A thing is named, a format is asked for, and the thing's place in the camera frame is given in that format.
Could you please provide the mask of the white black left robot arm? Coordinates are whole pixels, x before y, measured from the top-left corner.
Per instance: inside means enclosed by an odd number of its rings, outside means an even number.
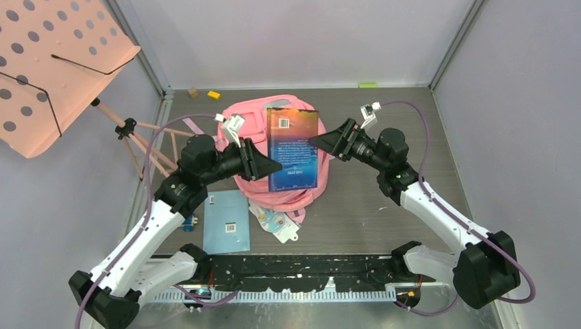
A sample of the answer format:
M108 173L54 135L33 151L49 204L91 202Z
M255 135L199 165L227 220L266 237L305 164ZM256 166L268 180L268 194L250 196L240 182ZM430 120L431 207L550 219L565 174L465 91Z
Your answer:
M120 244L90 272L76 271L69 279L81 312L104 328L127 328L140 308L165 289L209 278L210 256L191 243L164 262L143 268L170 233L204 203L208 185L237 175L259 180L282 169L250 138L219 151L207 134L189 138L177 164L177 171L151 194L148 209Z

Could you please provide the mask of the dark blue orange book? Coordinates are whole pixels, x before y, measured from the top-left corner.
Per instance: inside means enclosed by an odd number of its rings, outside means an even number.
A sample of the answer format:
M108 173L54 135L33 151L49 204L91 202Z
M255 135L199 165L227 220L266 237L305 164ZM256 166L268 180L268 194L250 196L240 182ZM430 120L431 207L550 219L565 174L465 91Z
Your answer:
M318 180L318 153L308 139L318 134L316 110L267 109L268 157L282 164L269 176L269 191L283 192L315 188Z

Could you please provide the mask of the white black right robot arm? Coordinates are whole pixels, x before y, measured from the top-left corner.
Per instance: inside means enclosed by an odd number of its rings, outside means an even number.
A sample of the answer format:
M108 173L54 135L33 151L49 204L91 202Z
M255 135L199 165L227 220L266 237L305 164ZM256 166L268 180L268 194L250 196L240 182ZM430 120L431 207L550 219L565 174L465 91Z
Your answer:
M432 250L411 241L391 252L391 272L400 281L424 275L449 285L468 306L480 309L521 284L515 244L505 232L492 233L454 210L408 163L401 130L385 128L378 139L353 119L308 142L344 162L356 159L378 170L381 192L432 229L450 248Z

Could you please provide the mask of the light blue notebook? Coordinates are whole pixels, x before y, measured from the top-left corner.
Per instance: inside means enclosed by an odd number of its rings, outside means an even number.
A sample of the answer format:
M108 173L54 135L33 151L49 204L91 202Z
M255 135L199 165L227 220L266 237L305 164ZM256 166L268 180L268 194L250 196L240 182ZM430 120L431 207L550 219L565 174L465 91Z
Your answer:
M250 250L249 203L239 190L209 193L204 203L203 250L211 255Z

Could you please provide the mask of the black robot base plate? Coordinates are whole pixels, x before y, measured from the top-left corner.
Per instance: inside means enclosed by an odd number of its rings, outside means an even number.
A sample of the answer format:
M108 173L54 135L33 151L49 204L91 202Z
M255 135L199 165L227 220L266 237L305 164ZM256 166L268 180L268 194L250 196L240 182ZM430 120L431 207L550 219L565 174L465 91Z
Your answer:
M202 284L218 291L292 293L322 291L334 283L341 293L381 291L387 284L432 282L406 271L389 255L295 254L217 255L185 284Z

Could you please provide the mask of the packaged blue correction tape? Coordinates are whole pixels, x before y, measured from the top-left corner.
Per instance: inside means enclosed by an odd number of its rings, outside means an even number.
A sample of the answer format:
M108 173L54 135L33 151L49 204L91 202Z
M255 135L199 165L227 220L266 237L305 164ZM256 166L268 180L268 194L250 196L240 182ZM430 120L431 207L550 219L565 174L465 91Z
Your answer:
M271 233L280 243L298 240L299 225L283 212L263 208L251 199L249 200L249 210L256 217L261 228Z

